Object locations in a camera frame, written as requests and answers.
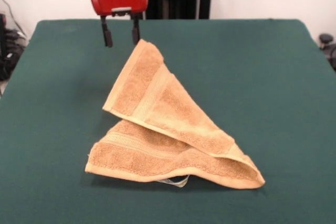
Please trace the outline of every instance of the green tablecloth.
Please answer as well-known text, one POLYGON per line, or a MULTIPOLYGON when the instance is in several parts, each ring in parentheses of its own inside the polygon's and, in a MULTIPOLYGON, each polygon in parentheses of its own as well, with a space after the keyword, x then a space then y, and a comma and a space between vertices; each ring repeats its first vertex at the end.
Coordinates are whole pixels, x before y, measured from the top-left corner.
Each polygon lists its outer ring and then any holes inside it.
POLYGON ((335 223, 335 76, 297 20, 151 20, 194 100, 262 172, 259 190, 192 177, 182 189, 86 174, 118 120, 102 106, 132 23, 44 21, 0 100, 0 223, 335 223))

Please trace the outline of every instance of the black cable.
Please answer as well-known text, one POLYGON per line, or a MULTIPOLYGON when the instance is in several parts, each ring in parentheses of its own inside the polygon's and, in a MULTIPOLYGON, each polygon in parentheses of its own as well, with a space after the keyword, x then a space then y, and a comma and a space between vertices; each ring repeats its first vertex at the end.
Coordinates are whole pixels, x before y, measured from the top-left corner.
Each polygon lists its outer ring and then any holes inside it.
POLYGON ((11 17, 12 17, 12 19, 13 19, 15 25, 17 26, 17 28, 19 28, 19 30, 21 31, 21 33, 22 33, 24 36, 27 37, 27 35, 25 34, 25 32, 23 31, 23 29, 21 28, 21 26, 20 26, 20 25, 18 24, 18 22, 15 20, 14 15, 13 15, 13 12, 12 12, 12 8, 11 8, 11 6, 9 5, 9 3, 8 3, 6 0, 2 0, 2 1, 5 3, 5 5, 7 5, 8 9, 9 9, 9 13, 10 13, 10 15, 11 15, 11 17))

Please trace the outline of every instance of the towel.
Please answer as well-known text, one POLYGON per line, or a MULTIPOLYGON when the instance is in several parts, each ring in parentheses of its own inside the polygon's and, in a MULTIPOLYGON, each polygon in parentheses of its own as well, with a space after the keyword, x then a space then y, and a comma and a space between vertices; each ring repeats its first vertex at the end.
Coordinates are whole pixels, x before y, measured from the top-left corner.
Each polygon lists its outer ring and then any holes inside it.
POLYGON ((139 41, 103 110, 122 120, 92 147, 87 173, 136 182, 195 175, 236 189, 265 183, 253 161, 193 101, 150 42, 139 41))

